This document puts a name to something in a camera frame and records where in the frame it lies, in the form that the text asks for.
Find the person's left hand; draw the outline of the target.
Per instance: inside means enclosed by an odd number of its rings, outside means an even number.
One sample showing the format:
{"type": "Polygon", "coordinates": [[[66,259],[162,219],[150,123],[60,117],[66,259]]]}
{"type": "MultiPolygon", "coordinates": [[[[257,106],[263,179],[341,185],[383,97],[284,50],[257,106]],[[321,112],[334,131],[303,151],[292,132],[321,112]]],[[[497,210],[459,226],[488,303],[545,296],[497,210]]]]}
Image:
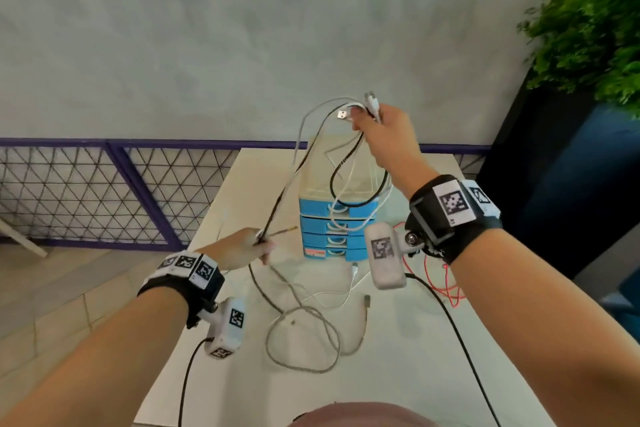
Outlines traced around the person's left hand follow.
{"type": "Polygon", "coordinates": [[[253,249],[259,229],[244,228],[233,234],[195,250],[215,261],[221,272],[244,268],[259,260],[253,249]]]}

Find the person's right hand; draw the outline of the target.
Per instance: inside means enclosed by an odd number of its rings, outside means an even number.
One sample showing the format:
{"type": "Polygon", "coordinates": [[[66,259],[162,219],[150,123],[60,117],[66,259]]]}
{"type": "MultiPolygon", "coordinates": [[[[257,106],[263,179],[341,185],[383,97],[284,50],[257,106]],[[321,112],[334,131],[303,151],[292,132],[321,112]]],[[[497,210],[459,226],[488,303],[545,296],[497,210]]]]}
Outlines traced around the person's right hand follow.
{"type": "Polygon", "coordinates": [[[392,178],[404,197],[411,199],[439,174],[422,155],[409,116],[400,108],[380,103],[381,130],[364,135],[377,164],[392,178]]]}

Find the person's left forearm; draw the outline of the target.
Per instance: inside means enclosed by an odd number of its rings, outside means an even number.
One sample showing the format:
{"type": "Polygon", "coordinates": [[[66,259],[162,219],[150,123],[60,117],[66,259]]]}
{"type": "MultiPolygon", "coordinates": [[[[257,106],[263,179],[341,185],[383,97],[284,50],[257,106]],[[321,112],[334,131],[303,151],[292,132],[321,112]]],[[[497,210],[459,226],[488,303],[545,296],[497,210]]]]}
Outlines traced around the person's left forearm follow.
{"type": "Polygon", "coordinates": [[[0,419],[0,427],[132,427],[188,318],[175,290],[151,289],[93,332],[0,419]]]}

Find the person's right forearm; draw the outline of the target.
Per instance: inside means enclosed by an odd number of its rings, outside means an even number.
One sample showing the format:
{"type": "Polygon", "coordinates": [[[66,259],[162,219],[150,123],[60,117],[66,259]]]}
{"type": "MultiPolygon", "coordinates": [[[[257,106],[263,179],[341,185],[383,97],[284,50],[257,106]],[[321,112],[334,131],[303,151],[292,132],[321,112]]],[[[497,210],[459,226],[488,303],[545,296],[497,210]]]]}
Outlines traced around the person's right forearm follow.
{"type": "Polygon", "coordinates": [[[501,229],[452,271],[556,427],[640,427],[640,344],[596,301],[501,229]]]}

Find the blue drawer organizer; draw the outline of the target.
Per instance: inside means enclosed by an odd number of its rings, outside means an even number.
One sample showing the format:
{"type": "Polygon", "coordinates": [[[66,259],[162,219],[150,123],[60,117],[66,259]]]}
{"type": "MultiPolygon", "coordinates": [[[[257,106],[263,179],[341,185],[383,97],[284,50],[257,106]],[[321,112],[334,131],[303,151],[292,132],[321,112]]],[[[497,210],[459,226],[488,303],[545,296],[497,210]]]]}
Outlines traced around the blue drawer organizer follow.
{"type": "Polygon", "coordinates": [[[298,188],[305,257],[366,261],[364,228],[377,221],[392,189],[360,133],[318,137],[298,188]]]}

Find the purple mesh railing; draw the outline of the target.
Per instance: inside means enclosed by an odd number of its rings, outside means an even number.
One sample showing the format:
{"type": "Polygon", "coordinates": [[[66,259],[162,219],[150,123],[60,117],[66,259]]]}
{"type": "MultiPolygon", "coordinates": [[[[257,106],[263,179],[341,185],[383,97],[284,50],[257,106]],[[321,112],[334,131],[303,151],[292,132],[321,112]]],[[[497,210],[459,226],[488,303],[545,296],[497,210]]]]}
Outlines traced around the purple mesh railing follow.
{"type": "Polygon", "coordinates": [[[286,140],[0,137],[0,221],[39,248],[181,250],[240,150],[294,147],[286,140]]]}

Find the pink clothing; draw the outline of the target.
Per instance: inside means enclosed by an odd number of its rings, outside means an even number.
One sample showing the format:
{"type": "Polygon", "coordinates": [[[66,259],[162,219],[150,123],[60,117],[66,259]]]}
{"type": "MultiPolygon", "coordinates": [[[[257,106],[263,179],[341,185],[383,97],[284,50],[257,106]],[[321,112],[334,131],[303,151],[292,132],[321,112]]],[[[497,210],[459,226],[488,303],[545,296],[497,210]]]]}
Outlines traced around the pink clothing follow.
{"type": "Polygon", "coordinates": [[[337,402],[297,416],[287,427],[441,427],[416,412],[384,402],[337,402]]]}

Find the dark blue planter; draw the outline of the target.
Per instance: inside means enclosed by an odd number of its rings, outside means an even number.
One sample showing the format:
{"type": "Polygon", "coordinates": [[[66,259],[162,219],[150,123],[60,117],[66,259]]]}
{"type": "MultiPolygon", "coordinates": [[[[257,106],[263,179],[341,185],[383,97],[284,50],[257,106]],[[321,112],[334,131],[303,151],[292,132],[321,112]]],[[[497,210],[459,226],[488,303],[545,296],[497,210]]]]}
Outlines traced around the dark blue planter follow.
{"type": "Polygon", "coordinates": [[[573,279],[640,223],[640,117],[525,76],[477,175],[504,229],[573,279]]]}

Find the green potted plant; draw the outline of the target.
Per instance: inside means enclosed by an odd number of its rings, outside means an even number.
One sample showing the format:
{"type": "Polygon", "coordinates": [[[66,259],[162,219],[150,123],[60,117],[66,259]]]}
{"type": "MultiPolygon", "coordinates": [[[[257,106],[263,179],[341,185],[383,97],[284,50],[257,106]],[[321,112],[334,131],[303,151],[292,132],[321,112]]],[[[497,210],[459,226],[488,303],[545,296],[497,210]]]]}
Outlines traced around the green potted plant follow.
{"type": "Polygon", "coordinates": [[[541,0],[516,29],[534,43],[527,89],[588,92],[640,120],[640,0],[541,0]]]}

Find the white furniture leg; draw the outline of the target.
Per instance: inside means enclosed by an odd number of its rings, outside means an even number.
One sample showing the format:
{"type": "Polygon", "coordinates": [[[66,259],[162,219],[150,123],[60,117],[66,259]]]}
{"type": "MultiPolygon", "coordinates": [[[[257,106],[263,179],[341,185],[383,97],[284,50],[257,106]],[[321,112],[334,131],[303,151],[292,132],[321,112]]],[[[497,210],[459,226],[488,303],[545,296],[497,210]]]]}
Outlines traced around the white furniture leg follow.
{"type": "Polygon", "coordinates": [[[36,256],[40,258],[46,258],[48,256],[47,251],[45,251],[40,246],[36,245],[34,242],[30,241],[28,237],[24,236],[4,220],[0,218],[0,234],[12,239],[17,244],[21,245],[23,248],[28,250],[31,253],[36,254],[36,256]]]}

